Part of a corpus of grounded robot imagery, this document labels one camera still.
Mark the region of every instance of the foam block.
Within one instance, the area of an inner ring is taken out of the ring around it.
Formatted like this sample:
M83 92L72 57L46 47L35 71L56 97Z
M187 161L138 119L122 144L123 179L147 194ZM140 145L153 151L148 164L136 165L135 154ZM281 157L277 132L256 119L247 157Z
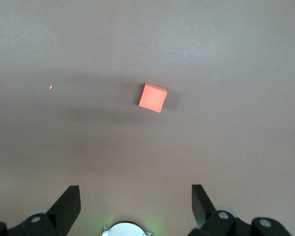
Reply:
M166 95L166 89L146 83L139 106L160 113L162 111Z

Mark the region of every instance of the orange cube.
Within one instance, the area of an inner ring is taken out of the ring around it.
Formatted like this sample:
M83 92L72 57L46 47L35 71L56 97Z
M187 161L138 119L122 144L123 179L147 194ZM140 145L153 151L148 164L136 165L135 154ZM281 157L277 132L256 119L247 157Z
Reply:
M160 113L166 95L166 89L146 83L144 86L139 106Z

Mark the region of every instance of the white circular part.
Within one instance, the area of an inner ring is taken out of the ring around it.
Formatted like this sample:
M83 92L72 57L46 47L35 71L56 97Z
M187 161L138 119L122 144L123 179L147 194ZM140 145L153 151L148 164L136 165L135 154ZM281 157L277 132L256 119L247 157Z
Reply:
M259 223L263 226L263 227L267 227L270 228L271 227L271 223L270 221L266 220L266 219L262 219L259 221Z
M38 221L40 221L40 217L37 216L37 217L34 217L32 220L30 220L32 223L36 223Z
M223 207L223 206L214 206L216 210L220 211L226 211L227 214L231 214L233 215L233 217L237 218L238 217L238 214L233 210L233 209L230 209L228 207Z
M146 234L139 226L124 222L112 226L108 231L104 231L102 236L146 236Z
M224 219L224 220L227 220L229 218L228 214L226 212L220 212L218 213L218 216L221 218L221 219Z

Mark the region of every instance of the gray surface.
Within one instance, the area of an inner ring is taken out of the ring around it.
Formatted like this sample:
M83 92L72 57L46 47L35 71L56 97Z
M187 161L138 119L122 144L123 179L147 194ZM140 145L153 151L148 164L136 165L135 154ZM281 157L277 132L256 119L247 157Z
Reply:
M193 183L295 235L295 1L0 0L0 220L78 184L71 236L185 236Z

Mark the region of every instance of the screw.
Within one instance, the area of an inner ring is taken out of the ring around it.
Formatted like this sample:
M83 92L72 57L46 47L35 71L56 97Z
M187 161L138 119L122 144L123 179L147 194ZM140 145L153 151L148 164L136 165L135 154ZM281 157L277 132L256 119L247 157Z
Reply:
M263 227L267 227L270 228L271 227L271 223L270 221L266 220L266 219L261 219L259 220L259 223L263 226Z
M224 219L224 220L227 220L229 217L228 217L228 214L226 212L220 212L218 213L218 216L221 218L221 219Z

